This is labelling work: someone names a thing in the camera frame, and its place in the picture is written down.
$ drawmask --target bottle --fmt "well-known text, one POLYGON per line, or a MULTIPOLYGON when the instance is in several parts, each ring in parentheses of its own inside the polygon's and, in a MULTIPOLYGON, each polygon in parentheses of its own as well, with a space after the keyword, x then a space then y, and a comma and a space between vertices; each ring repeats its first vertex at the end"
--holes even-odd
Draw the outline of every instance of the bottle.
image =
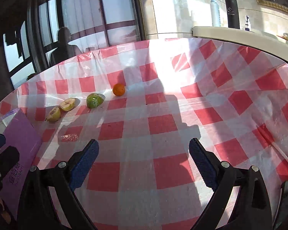
POLYGON ((213 27, 221 27, 220 10, 217 0, 210 1, 211 18, 213 27))
POLYGON ((228 27, 240 29, 237 0, 225 0, 228 27))
POLYGON ((245 30, 250 31, 251 30, 251 23, 249 16, 245 16, 245 30))

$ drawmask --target checkered tablecloth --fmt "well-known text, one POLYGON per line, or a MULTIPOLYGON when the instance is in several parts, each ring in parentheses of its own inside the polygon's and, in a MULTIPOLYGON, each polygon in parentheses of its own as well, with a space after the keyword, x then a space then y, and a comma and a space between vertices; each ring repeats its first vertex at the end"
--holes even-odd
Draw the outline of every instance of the checkered tablecloth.
MULTIPOLYGON (((213 193, 188 153, 193 137, 235 167, 257 165, 273 214, 288 180, 288 64, 250 47, 192 38, 95 50, 24 83, 0 103, 0 116, 16 107, 42 135, 40 169, 98 140, 99 156, 75 193, 100 230, 190 229, 213 193), (116 83, 126 85, 124 96, 112 94, 116 83), (106 100, 90 110, 92 92, 106 100), (69 97, 79 105, 45 122, 69 97)), ((236 196, 235 188, 220 225, 236 196)))

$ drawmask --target black thermos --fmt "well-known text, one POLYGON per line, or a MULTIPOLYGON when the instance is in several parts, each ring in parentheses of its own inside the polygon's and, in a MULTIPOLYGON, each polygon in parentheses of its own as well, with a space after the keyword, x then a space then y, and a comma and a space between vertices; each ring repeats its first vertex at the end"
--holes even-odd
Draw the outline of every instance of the black thermos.
POLYGON ((237 0, 225 0, 228 27, 240 29, 237 0))

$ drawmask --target silver pin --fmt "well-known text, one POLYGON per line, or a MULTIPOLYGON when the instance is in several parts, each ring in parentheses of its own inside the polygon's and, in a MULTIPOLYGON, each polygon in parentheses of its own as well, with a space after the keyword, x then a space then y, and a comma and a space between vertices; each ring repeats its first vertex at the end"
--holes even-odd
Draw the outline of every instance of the silver pin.
POLYGON ((34 172, 36 170, 36 166, 31 166, 30 171, 34 172))
POLYGON ((229 167, 229 163, 224 161, 224 162, 221 162, 221 165, 224 167, 224 168, 228 168, 229 167))
POLYGON ((60 169, 66 167, 66 162, 60 162, 60 163, 58 164, 58 167, 59 167, 60 169))
POLYGON ((252 170, 254 170, 255 172, 257 172, 259 170, 259 168, 255 165, 252 166, 252 170))

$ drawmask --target gold frame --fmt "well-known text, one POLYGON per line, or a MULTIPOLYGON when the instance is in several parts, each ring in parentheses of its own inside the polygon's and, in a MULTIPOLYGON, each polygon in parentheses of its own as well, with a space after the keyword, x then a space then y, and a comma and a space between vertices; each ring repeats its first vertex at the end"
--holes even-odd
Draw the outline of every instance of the gold frame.
POLYGON ((266 6, 269 6, 269 7, 273 7, 273 8, 276 8, 276 9, 279 9, 281 11, 284 11, 284 12, 288 13, 288 7, 280 5, 278 3, 274 3, 274 2, 270 2, 270 1, 266 1, 266 0, 257 0, 257 3, 261 4, 261 5, 266 5, 266 6))

